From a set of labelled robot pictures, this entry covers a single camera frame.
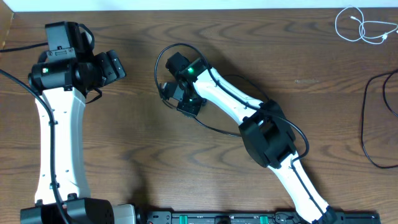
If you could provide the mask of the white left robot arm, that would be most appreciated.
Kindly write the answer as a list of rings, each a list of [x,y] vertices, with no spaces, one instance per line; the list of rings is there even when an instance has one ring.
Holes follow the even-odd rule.
[[[40,118],[40,176],[35,205],[21,223],[136,223],[131,204],[91,197],[83,158],[83,115],[90,91],[124,78],[113,50],[94,54],[92,32],[76,22],[45,26],[49,49],[32,67],[29,85]]]

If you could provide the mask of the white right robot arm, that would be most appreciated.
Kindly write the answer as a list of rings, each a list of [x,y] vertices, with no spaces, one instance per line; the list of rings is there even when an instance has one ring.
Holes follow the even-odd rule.
[[[243,93],[201,58],[190,62],[177,52],[165,67],[176,82],[165,83],[162,93],[166,100],[178,100],[178,111],[195,118],[207,101],[214,103],[238,124],[252,159],[280,180],[300,218],[309,223],[336,221],[335,211],[317,192],[300,163],[294,144],[298,129],[286,120],[275,101],[263,102]]]

